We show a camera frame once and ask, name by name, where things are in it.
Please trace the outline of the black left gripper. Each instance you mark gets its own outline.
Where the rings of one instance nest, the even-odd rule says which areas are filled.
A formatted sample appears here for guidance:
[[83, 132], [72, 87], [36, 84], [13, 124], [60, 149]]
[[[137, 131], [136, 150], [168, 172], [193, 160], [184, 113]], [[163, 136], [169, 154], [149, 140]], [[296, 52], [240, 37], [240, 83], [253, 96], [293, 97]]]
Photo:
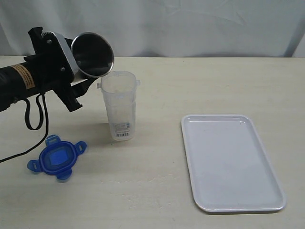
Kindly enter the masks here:
[[[77, 98], [84, 96], [89, 87], [94, 83], [94, 78], [84, 80], [71, 85], [73, 73], [68, 66], [59, 44], [54, 36], [42, 37], [45, 32], [42, 27], [34, 27], [28, 31], [35, 54], [25, 57], [24, 60], [34, 67], [38, 79], [39, 88], [43, 92], [53, 90], [59, 99], [64, 103], [69, 112], [82, 107]], [[66, 38], [71, 47], [72, 39]]]

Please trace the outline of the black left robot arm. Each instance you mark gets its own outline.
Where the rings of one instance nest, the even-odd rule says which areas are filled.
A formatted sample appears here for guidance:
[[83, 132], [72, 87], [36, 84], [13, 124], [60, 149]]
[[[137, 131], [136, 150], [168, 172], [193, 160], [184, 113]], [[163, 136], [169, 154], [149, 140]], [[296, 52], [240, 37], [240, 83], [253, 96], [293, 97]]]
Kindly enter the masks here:
[[35, 27], [28, 32], [35, 54], [24, 62], [0, 70], [0, 109], [53, 90], [69, 112], [82, 107], [78, 97], [86, 94], [94, 78], [80, 76], [71, 52], [72, 40]]

